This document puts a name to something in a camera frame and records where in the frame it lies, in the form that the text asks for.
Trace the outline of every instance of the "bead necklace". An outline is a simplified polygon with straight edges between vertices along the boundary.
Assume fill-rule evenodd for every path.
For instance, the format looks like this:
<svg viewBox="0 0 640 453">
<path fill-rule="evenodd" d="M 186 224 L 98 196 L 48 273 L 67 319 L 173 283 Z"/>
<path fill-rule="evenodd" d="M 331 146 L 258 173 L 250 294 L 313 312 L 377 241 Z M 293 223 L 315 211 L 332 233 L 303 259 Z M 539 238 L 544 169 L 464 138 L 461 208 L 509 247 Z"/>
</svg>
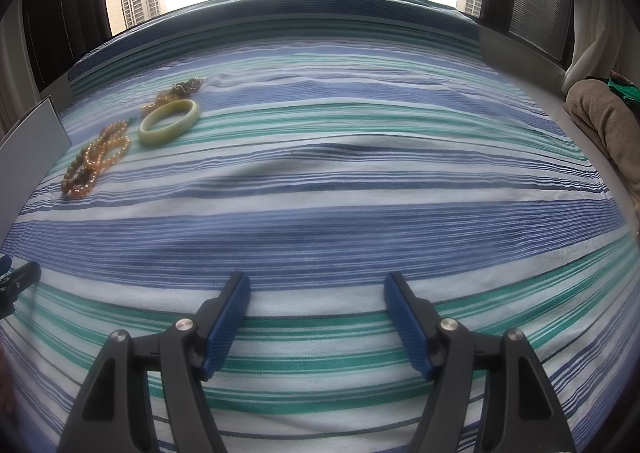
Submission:
<svg viewBox="0 0 640 453">
<path fill-rule="evenodd" d="M 87 195 L 95 186 L 103 170 L 118 162 L 129 151 L 131 140 L 124 135 L 127 126 L 135 121 L 135 117 L 128 121 L 116 121 L 100 132 L 100 137 L 80 150 L 78 156 L 66 169 L 60 189 L 63 193 L 70 193 L 73 198 Z M 111 148 L 121 146 L 119 152 L 105 159 Z"/>
</svg>

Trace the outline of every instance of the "bed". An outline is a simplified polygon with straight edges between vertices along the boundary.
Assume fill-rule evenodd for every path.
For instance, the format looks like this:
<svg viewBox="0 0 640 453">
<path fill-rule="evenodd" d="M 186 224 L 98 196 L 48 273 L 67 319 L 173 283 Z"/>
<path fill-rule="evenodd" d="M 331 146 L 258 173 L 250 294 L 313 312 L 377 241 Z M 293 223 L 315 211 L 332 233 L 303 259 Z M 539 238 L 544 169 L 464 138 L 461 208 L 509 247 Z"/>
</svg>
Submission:
<svg viewBox="0 0 640 453">
<path fill-rule="evenodd" d="M 478 28 L 424 0 L 214 0 L 113 39 L 69 72 L 71 149 L 2 247 L 42 279 L 0 323 L 20 431 L 53 452 L 117 328 L 155 333 L 252 297 L 205 392 L 230 452 L 406 450 L 430 386 L 383 302 L 401 271 L 473 330 L 524 330 L 578 449 L 638 359 L 640 253 L 575 143 L 482 61 Z M 140 107 L 207 78 L 190 131 L 141 147 Z M 127 156 L 82 200 L 60 180 L 106 125 Z M 459 451 L 473 449 L 484 377 Z M 163 451 L 174 451 L 150 377 Z"/>
</svg>

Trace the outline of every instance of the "green cloth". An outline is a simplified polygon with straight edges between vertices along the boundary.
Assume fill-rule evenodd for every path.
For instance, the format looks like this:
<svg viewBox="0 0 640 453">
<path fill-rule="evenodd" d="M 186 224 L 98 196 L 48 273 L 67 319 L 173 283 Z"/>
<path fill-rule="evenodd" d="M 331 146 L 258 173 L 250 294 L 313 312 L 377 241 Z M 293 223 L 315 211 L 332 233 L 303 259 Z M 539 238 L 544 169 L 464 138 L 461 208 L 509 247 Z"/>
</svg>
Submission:
<svg viewBox="0 0 640 453">
<path fill-rule="evenodd" d="M 609 89 L 628 105 L 632 101 L 640 103 L 640 89 L 633 84 L 623 85 L 609 79 Z"/>
</svg>

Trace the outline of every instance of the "gold chain jewelry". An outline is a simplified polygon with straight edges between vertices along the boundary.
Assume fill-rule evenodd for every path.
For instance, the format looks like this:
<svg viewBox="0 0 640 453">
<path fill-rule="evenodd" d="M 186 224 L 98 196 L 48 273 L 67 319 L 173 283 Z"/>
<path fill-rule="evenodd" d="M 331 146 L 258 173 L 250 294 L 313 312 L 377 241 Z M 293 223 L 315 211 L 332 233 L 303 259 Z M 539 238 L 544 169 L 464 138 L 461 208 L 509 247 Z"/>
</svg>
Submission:
<svg viewBox="0 0 640 453">
<path fill-rule="evenodd" d="M 169 90 L 163 90 L 156 96 L 156 100 L 153 103 L 145 105 L 141 108 L 140 112 L 142 113 L 142 117 L 148 116 L 151 112 L 156 110 L 157 108 L 165 105 L 167 103 L 171 103 L 172 101 L 177 101 L 178 99 L 185 99 L 191 96 L 191 94 L 196 93 L 202 87 L 204 81 L 203 78 L 191 78 L 188 81 L 181 81 L 180 83 L 176 83 L 175 85 L 171 85 Z"/>
<path fill-rule="evenodd" d="M 63 193 L 71 194 L 73 198 L 80 198 L 87 195 L 95 186 L 103 170 L 118 162 L 129 151 L 131 140 L 124 135 L 127 126 L 135 121 L 135 117 L 128 121 L 116 121 L 111 123 L 100 132 L 100 137 L 85 146 L 78 156 L 72 161 L 71 166 L 66 169 L 60 189 Z M 105 159 L 111 148 L 122 148 L 117 154 Z"/>
</svg>

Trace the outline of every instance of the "metal screw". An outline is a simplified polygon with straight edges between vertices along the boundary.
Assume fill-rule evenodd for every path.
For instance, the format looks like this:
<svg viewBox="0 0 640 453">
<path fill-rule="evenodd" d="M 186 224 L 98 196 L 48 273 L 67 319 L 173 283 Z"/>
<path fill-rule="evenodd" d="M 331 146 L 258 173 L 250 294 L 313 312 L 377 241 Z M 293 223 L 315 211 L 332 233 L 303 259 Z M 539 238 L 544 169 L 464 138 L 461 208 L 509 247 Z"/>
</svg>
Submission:
<svg viewBox="0 0 640 453">
<path fill-rule="evenodd" d="M 189 330 L 193 327 L 193 320 L 189 318 L 178 319 L 178 321 L 175 322 L 175 327 L 178 330 Z"/>
<path fill-rule="evenodd" d="M 449 330 L 449 331 L 455 330 L 456 328 L 458 328 L 458 322 L 453 318 L 445 318 L 442 321 L 440 321 L 440 328 L 442 328 L 443 330 Z"/>
<path fill-rule="evenodd" d="M 124 340 L 124 338 L 126 337 L 127 337 L 126 330 L 116 330 L 111 333 L 111 335 L 109 336 L 109 339 L 111 341 L 115 341 L 116 343 L 119 343 L 120 341 Z"/>
<path fill-rule="evenodd" d="M 511 341 L 521 341 L 524 338 L 524 333 L 519 328 L 510 328 L 507 330 L 507 337 Z"/>
</svg>

